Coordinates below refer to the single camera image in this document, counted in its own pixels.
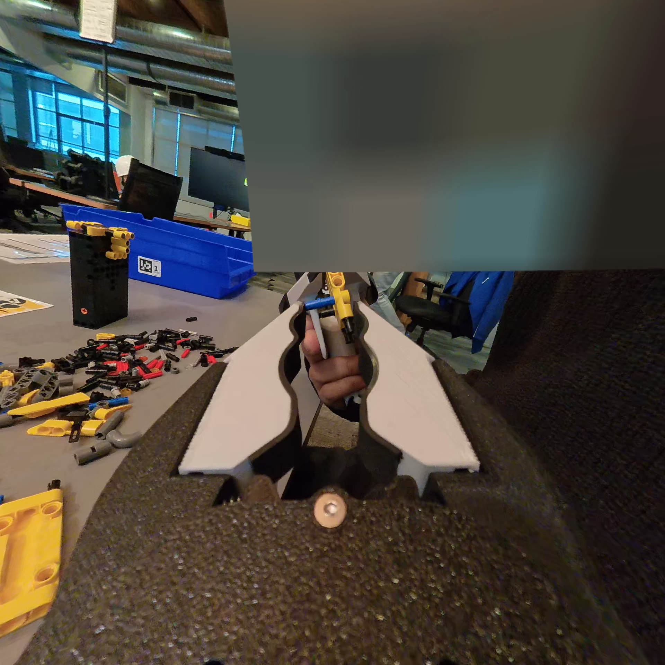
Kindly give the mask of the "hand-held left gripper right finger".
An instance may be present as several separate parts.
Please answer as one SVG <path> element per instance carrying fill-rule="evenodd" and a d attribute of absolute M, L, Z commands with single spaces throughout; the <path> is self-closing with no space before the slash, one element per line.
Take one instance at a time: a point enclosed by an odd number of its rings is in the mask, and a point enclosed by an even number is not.
<path fill-rule="evenodd" d="M 480 461 L 437 375 L 434 359 L 370 306 L 354 307 L 363 461 L 379 484 L 411 478 L 422 495 L 433 473 L 478 473 Z"/>

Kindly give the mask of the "yellow panel brick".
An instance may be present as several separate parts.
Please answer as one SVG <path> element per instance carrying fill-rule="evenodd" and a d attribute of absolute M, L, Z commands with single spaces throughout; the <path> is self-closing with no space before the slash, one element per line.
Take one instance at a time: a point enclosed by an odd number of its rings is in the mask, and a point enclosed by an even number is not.
<path fill-rule="evenodd" d="M 351 295 L 346 288 L 346 279 L 343 272 L 325 273 L 325 281 L 328 288 L 328 294 L 335 298 L 333 310 L 340 327 L 341 319 L 345 317 L 354 317 Z"/>

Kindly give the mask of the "black brick tower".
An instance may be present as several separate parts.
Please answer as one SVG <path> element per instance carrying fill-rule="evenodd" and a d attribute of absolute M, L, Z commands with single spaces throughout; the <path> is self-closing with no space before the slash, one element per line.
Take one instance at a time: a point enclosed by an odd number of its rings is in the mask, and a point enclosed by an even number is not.
<path fill-rule="evenodd" d="M 128 315 L 130 242 L 127 228 L 66 222 L 70 250 L 72 324 L 98 330 Z"/>

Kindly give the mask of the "yellow brick assembly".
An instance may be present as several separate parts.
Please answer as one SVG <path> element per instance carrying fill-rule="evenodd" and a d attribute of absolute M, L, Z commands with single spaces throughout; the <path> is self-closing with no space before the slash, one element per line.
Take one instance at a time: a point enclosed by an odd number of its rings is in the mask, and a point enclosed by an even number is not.
<path fill-rule="evenodd" d="M 1 637 L 43 618 L 59 587 L 62 491 L 1 505 Z"/>

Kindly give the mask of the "person's right hand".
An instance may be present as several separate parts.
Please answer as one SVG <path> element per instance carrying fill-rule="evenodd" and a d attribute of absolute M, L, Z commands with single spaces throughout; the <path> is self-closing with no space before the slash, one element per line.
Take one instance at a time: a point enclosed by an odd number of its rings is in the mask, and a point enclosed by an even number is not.
<path fill-rule="evenodd" d="M 358 354 L 324 359 L 310 314 L 306 317 L 301 350 L 309 379 L 321 403 L 337 416 L 357 422 L 360 407 L 351 396 L 366 387 L 359 369 Z"/>

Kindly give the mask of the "black office chair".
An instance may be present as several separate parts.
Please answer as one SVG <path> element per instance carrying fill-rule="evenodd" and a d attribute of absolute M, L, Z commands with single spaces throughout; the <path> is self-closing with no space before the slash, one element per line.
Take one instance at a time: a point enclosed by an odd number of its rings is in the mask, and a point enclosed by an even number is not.
<path fill-rule="evenodd" d="M 406 326 L 409 336 L 413 330 L 420 328 L 420 335 L 415 343 L 424 347 L 426 333 L 445 331 L 452 338 L 473 338 L 470 302 L 467 299 L 444 291 L 444 286 L 426 278 L 415 278 L 426 289 L 426 297 L 407 295 L 405 288 L 393 300 L 398 311 L 405 314 L 410 322 Z"/>

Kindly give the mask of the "blue storage bin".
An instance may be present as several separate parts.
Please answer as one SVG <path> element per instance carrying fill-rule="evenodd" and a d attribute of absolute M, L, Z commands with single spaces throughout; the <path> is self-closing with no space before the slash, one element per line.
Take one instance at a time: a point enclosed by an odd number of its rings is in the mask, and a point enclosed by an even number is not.
<path fill-rule="evenodd" d="M 139 213 L 61 204 L 66 221 L 99 222 L 134 234 L 129 278 L 222 299 L 254 276 L 252 242 Z"/>

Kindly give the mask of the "blue jacket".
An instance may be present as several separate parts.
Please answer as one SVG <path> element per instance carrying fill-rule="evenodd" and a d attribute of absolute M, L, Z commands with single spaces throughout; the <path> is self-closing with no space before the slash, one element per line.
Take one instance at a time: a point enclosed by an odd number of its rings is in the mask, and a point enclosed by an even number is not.
<path fill-rule="evenodd" d="M 480 353 L 497 327 L 513 286 L 514 271 L 453 271 L 439 298 L 451 316 L 453 338 L 471 341 L 471 353 Z"/>

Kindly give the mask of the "black monitor screen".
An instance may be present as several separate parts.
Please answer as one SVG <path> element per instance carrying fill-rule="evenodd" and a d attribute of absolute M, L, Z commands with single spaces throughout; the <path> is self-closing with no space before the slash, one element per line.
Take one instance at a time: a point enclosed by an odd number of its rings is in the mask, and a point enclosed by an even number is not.
<path fill-rule="evenodd" d="M 190 148 L 187 193 L 221 210 L 248 212 L 245 155 L 217 148 Z"/>

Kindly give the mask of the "short grey tube connector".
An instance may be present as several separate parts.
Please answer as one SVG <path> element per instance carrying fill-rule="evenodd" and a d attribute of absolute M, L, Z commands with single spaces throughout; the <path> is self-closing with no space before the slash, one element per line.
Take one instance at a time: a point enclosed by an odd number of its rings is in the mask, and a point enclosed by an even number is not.
<path fill-rule="evenodd" d="M 93 445 L 79 448 L 73 457 L 78 466 L 84 466 L 102 459 L 114 451 L 114 446 L 106 440 L 98 440 Z"/>

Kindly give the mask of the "black tilted panel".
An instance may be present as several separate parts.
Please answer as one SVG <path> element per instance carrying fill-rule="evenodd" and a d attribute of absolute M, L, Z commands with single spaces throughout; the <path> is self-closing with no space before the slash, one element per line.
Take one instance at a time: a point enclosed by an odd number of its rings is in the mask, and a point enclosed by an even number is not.
<path fill-rule="evenodd" d="M 147 166 L 132 157 L 118 210 L 139 213 L 146 220 L 159 218 L 172 221 L 183 180 L 182 177 Z"/>

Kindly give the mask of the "yellow wing piece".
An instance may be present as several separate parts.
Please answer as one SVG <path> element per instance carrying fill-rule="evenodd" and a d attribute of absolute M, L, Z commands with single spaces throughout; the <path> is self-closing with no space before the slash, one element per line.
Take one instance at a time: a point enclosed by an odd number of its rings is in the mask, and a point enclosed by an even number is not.
<path fill-rule="evenodd" d="M 78 424 L 78 422 L 73 422 L 71 420 L 46 420 L 41 424 L 29 428 L 26 434 L 29 436 L 69 437 L 74 425 Z M 95 436 L 96 432 L 104 424 L 104 420 L 98 420 L 94 418 L 82 421 L 80 423 L 79 437 Z"/>

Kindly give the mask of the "printed paper sheet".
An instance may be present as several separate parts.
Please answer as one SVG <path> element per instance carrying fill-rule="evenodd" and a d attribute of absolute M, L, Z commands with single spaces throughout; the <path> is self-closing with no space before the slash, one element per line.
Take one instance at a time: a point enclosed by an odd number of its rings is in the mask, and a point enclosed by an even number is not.
<path fill-rule="evenodd" d="M 13 265 L 67 263 L 69 240 L 59 234 L 2 233 L 1 261 Z"/>

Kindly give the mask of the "white sign on pole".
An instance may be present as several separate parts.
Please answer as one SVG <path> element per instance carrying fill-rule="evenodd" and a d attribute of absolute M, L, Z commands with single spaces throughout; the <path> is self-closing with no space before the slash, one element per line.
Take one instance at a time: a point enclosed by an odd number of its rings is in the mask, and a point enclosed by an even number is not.
<path fill-rule="evenodd" d="M 116 1 L 80 1 L 79 36 L 96 42 L 102 49 L 103 63 L 103 113 L 104 113 L 104 162 L 105 195 L 111 197 L 110 159 L 110 95 L 108 90 L 108 46 L 114 42 L 116 32 Z"/>

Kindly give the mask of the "metal duct bundle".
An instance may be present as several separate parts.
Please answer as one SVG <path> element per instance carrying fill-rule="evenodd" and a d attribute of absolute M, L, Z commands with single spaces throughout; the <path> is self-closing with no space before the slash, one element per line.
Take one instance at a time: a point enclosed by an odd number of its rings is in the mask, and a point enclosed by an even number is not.
<path fill-rule="evenodd" d="M 177 88 L 237 106 L 231 51 L 226 38 L 121 17 L 115 39 L 104 44 L 80 34 L 74 9 L 54 1 L 2 1 L 1 24 L 36 38 L 44 55 L 70 69 L 74 64 L 108 70 L 148 87 Z"/>

